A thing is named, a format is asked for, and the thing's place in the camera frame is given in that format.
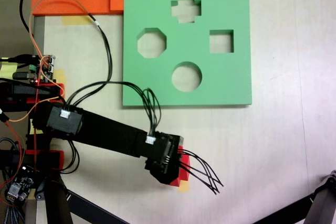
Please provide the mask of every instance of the black metal leg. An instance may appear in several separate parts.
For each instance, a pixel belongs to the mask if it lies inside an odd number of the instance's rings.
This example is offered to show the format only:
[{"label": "black metal leg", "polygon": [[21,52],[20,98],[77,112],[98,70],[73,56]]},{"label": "black metal leg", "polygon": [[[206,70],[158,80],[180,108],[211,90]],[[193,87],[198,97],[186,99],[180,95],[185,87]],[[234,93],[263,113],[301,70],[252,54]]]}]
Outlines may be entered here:
[{"label": "black metal leg", "polygon": [[314,195],[311,194],[293,204],[282,208],[254,224],[294,224],[303,220],[312,205]]},{"label": "black metal leg", "polygon": [[51,172],[44,188],[48,224],[73,224],[67,204],[67,190],[59,172]]},{"label": "black metal leg", "polygon": [[332,224],[336,210],[336,196],[330,188],[317,193],[304,224]]},{"label": "black metal leg", "polygon": [[75,194],[73,191],[68,191],[68,204],[70,211],[73,214],[92,224],[129,224],[101,207]]}]

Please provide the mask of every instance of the green foam board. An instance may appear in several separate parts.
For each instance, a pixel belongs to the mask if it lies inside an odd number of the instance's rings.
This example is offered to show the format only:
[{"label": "green foam board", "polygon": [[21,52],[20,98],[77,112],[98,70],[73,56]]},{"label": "green foam board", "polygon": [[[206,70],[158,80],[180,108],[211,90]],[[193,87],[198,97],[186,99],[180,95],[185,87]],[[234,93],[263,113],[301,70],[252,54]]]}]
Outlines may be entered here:
[{"label": "green foam board", "polygon": [[[251,104],[249,0],[194,0],[201,15],[193,23],[172,16],[177,0],[124,0],[123,80],[151,88],[161,105]],[[138,39],[160,31],[166,50],[158,58],[144,58]],[[211,53],[212,34],[229,34],[233,51]],[[172,83],[177,66],[199,67],[202,82],[191,92]],[[123,88],[123,105],[141,105],[132,89]]]}]

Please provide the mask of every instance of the cross-shaped hole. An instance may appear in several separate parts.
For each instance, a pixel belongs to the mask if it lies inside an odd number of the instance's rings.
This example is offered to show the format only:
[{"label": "cross-shaped hole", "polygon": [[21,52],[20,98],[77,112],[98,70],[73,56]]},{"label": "cross-shaped hole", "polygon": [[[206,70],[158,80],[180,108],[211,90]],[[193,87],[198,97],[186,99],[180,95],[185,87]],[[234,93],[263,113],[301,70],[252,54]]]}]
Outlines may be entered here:
[{"label": "cross-shaped hole", "polygon": [[195,16],[201,15],[200,0],[172,1],[172,16],[179,19],[179,23],[194,23]]}]

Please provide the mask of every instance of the beige table surface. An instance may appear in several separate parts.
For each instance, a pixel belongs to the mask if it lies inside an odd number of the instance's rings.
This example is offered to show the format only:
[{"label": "beige table surface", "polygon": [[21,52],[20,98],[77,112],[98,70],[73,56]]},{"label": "beige table surface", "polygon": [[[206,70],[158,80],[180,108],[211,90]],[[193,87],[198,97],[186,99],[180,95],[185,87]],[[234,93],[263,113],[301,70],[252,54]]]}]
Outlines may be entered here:
[{"label": "beige table surface", "polygon": [[[112,48],[113,79],[121,80],[123,18],[97,20]],[[69,95],[106,78],[106,53],[93,25],[62,21],[45,18],[44,53],[65,70]],[[67,187],[139,224],[252,223],[311,193],[336,168],[336,0],[250,0],[250,23],[253,104],[164,108],[159,126],[212,165],[225,184],[219,195],[194,178],[186,192],[161,185],[144,158],[84,144],[76,144],[78,171],[63,176]],[[82,107],[147,130],[143,110],[122,107],[121,90],[105,87]],[[39,208],[38,223],[46,223]]]}]

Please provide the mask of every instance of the yellow tape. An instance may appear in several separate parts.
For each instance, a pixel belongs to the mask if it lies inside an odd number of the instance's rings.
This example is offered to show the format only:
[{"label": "yellow tape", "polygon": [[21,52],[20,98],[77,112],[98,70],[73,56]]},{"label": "yellow tape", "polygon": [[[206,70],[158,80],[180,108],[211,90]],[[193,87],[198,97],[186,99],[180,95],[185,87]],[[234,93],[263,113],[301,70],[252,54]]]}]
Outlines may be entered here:
[{"label": "yellow tape", "polygon": [[29,193],[27,199],[28,199],[28,200],[29,200],[29,199],[35,199],[35,189],[34,189],[34,188],[32,188],[32,189],[30,190],[30,193]]},{"label": "yellow tape", "polygon": [[[34,127],[33,127],[33,119],[30,119],[30,135],[34,134]],[[43,131],[41,130],[36,130],[36,134],[43,134]]]},{"label": "yellow tape", "polygon": [[91,24],[91,18],[89,16],[62,16],[62,25],[87,25]]},{"label": "yellow tape", "polygon": [[178,188],[178,190],[182,193],[189,191],[189,181],[181,180],[180,186]]},{"label": "yellow tape", "polygon": [[14,62],[2,62],[0,69],[0,78],[13,79],[13,73],[16,72],[17,63]]},{"label": "yellow tape", "polygon": [[67,78],[65,76],[64,69],[55,69],[54,71],[54,79],[57,80],[57,83],[63,83],[64,85],[67,82]]}]

